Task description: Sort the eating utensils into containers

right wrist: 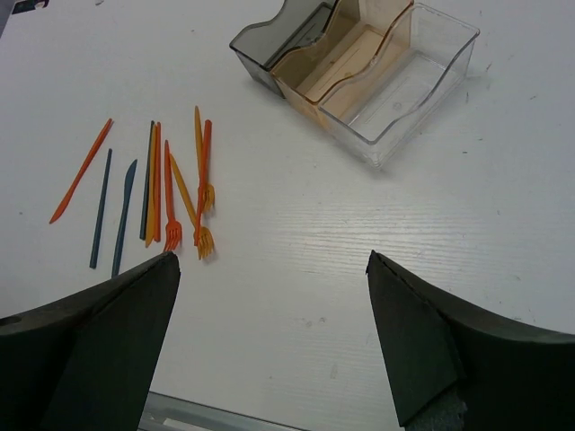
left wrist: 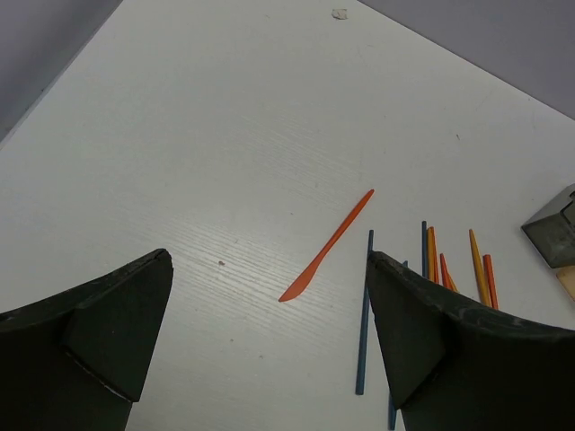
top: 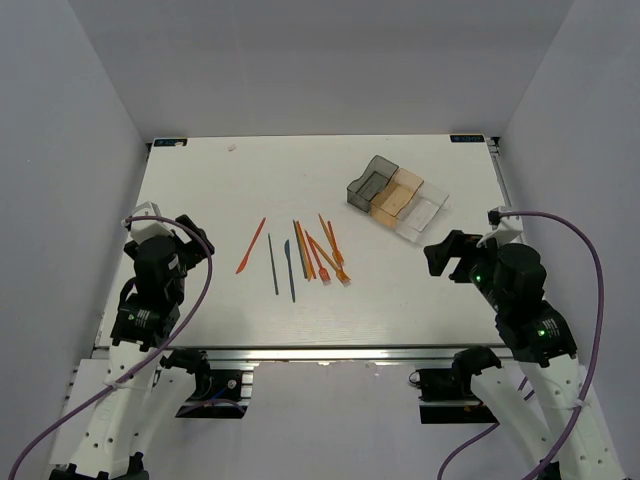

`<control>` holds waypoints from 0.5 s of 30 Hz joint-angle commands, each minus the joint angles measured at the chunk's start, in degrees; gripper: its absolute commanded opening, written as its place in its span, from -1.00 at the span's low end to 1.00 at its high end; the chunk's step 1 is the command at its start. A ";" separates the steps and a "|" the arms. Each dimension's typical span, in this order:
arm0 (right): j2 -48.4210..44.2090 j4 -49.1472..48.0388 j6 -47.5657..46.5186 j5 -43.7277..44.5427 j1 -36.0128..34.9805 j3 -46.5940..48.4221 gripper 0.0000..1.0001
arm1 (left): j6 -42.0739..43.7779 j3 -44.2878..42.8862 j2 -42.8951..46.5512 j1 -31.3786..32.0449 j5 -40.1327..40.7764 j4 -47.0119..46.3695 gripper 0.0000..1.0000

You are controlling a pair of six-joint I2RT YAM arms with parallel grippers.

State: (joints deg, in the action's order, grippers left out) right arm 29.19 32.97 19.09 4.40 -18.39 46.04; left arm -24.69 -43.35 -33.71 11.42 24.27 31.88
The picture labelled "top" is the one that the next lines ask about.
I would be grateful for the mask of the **orange knife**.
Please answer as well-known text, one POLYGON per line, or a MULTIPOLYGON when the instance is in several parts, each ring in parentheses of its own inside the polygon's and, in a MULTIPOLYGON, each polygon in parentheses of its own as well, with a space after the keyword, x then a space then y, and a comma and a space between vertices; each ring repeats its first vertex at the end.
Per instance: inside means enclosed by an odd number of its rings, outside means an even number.
POLYGON ((245 254, 243 256, 243 258, 240 261, 240 263, 239 263, 239 265, 238 265, 238 267, 236 269, 236 274, 242 273, 244 271, 244 269, 246 268, 246 266, 247 266, 247 264, 249 262, 252 250, 253 250, 255 244, 257 243, 257 241, 258 241, 258 239, 260 237, 260 234, 261 234, 261 232, 262 232, 262 230, 264 228, 266 220, 267 220, 267 218, 263 217, 262 220, 260 221, 260 223, 259 223, 259 225, 258 225, 258 227, 257 227, 257 229, 256 229, 256 231, 255 231, 250 243, 249 243, 249 246, 248 246, 248 248, 247 248, 247 250, 246 250, 246 252, 245 252, 245 254))

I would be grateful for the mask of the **blue knife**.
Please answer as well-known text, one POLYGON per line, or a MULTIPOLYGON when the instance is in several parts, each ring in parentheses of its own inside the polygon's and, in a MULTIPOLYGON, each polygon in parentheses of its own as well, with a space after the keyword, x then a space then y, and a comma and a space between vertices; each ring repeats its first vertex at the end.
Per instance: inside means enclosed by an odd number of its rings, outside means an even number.
POLYGON ((292 268, 291 245, 290 245, 289 239, 285 240, 284 242, 284 253, 287 261, 287 271, 288 271, 291 300, 293 303, 295 303, 296 291, 295 291, 295 281, 294 281, 293 268, 292 268))

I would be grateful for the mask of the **yellow chopstick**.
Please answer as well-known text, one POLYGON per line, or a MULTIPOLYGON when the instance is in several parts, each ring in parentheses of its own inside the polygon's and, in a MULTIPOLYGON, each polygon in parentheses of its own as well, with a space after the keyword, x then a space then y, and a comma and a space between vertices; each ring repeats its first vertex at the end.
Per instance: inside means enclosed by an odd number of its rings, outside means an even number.
POLYGON ((308 252, 307 252, 307 246, 304 240, 304 235, 300 226, 299 221, 295 221, 295 225, 296 225, 296 231, 297 231, 297 236, 300 242, 300 248, 301 248, 301 252, 302 252, 302 256, 303 256, 303 261, 304 261, 304 268, 305 268, 305 272, 306 272, 306 278, 308 281, 311 281, 311 279, 313 278, 313 273, 312 273, 312 264, 310 263, 309 260, 309 256, 308 256, 308 252))

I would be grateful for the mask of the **yellow fork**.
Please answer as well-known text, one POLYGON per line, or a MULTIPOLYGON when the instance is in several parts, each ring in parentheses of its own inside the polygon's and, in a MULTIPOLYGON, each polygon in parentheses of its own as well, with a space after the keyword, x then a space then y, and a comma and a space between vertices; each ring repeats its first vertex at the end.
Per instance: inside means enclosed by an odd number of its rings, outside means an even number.
POLYGON ((310 238, 311 244, 316 248, 316 250, 320 253, 320 255, 329 263, 331 268, 334 270, 336 277, 343 284, 347 285, 351 282, 350 277, 342 270, 341 267, 337 265, 337 263, 328 255, 324 249, 320 246, 320 244, 313 238, 310 238))

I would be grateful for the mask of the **yellow knife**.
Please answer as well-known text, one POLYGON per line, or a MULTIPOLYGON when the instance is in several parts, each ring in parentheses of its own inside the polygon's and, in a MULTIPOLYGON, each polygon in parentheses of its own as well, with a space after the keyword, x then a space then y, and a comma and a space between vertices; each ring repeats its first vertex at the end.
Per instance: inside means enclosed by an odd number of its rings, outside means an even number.
POLYGON ((320 223, 322 225, 323 231, 325 233, 325 236, 327 237, 327 240, 330 243, 331 249, 332 249, 332 257, 334 259, 334 261, 340 266, 342 267, 344 264, 344 260, 343 257, 337 247, 337 243, 335 241, 335 237, 334 237, 334 233, 331 227, 331 223, 330 222, 326 222, 324 220, 324 218, 322 217, 321 214, 318 215, 320 223))

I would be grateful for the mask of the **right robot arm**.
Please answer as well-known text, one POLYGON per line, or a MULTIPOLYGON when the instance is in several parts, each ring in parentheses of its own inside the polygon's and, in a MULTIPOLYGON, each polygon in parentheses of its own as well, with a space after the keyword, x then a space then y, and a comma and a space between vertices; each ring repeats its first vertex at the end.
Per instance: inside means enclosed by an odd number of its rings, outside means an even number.
POLYGON ((425 247, 424 254, 433 276, 441 275, 450 260, 458 261, 450 279, 473 285, 492 307, 499 336, 540 410, 531 410, 510 385, 501 361, 484 346, 455 356, 453 390, 489 408, 534 478, 625 478, 596 403, 581 393, 587 379, 569 325, 544 298, 540 255, 527 245, 499 244, 460 230, 425 247))

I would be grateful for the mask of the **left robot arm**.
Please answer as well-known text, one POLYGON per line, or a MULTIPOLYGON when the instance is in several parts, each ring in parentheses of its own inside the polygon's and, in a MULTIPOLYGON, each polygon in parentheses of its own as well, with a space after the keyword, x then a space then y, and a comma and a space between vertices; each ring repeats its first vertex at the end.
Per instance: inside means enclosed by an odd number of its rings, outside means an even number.
POLYGON ((214 246, 188 215, 169 220, 152 205, 123 224, 134 275, 120 291, 104 387, 64 415, 69 421, 91 412, 70 460, 51 471, 53 479, 148 478, 144 458, 155 434, 184 400, 202 398, 211 387, 197 351, 166 350, 190 321, 180 315, 187 274, 213 262, 214 246))

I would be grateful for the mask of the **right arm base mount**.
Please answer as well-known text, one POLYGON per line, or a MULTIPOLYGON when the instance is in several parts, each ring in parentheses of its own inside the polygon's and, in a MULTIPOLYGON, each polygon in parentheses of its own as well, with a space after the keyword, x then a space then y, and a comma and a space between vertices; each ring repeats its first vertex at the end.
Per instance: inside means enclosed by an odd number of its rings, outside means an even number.
POLYGON ((493 424, 496 418, 471 391, 471 377, 484 369, 502 367, 498 356, 486 346, 456 353, 450 367, 421 368, 408 377, 419 391, 423 425, 493 424))

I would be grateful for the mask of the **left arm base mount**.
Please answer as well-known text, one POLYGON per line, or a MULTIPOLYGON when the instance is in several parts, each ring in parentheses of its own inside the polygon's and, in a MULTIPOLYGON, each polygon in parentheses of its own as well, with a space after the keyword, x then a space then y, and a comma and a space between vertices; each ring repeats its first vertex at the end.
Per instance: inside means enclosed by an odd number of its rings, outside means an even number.
POLYGON ((243 372, 239 369, 215 369, 204 350, 177 349, 160 361, 161 372, 184 373, 195 386, 176 413, 177 418, 242 419, 246 406, 241 404, 243 372))

